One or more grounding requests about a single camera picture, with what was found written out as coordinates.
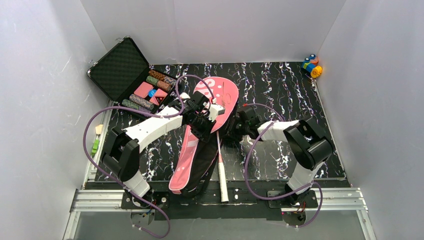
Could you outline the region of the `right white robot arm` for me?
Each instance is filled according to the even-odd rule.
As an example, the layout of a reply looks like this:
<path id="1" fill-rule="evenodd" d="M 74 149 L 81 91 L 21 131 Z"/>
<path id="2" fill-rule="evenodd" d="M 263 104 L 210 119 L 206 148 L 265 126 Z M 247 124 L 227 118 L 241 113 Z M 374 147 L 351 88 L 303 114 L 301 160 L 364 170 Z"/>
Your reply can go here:
<path id="1" fill-rule="evenodd" d="M 296 166 L 283 194 L 265 197 L 254 192 L 253 195 L 261 200 L 288 198 L 292 204 L 303 200 L 318 170 L 336 150 L 330 136 L 313 116 L 294 121 L 261 120 L 253 105 L 247 104 L 233 113 L 226 123 L 226 135 L 233 140 L 241 141 L 243 136 L 249 136 L 256 142 L 285 142 L 294 155 Z"/>

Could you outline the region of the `pink racket bag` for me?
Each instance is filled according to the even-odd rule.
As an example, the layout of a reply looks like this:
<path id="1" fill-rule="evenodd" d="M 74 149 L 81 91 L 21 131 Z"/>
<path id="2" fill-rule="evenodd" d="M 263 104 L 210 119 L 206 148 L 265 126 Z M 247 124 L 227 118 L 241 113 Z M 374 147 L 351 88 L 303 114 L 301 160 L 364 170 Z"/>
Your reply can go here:
<path id="1" fill-rule="evenodd" d="M 221 147 L 219 137 L 226 135 L 229 119 L 235 114 L 239 98 L 237 85 L 224 77 L 206 77 L 196 84 L 192 98 L 206 97 L 224 108 L 208 126 L 187 125 L 176 170 L 168 188 L 176 195 L 191 198 L 209 184 Z"/>

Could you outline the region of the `white shuttlecock tube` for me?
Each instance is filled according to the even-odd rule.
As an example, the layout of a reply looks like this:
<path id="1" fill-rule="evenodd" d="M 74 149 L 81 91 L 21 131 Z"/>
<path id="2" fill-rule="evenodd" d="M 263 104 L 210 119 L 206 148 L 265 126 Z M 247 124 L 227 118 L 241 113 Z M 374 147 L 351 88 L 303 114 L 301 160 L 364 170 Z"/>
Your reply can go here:
<path id="1" fill-rule="evenodd" d="M 182 99 L 182 101 L 190 98 L 190 96 L 186 92 L 180 93 L 179 97 Z"/>

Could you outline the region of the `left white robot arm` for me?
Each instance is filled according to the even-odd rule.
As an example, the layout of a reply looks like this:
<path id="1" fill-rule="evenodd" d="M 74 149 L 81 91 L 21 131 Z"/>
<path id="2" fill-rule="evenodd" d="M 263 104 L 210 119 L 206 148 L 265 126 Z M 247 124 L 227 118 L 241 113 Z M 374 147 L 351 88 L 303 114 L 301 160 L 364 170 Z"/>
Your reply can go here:
<path id="1" fill-rule="evenodd" d="M 124 130 L 112 130 L 103 146 L 101 162 L 118 178 L 128 192 L 143 198 L 150 185 L 140 172 L 140 153 L 152 142 L 181 126 L 188 125 L 201 141 L 208 141 L 217 117 L 225 108 L 201 92 L 183 94 L 164 107 L 158 117 L 150 117 Z"/>

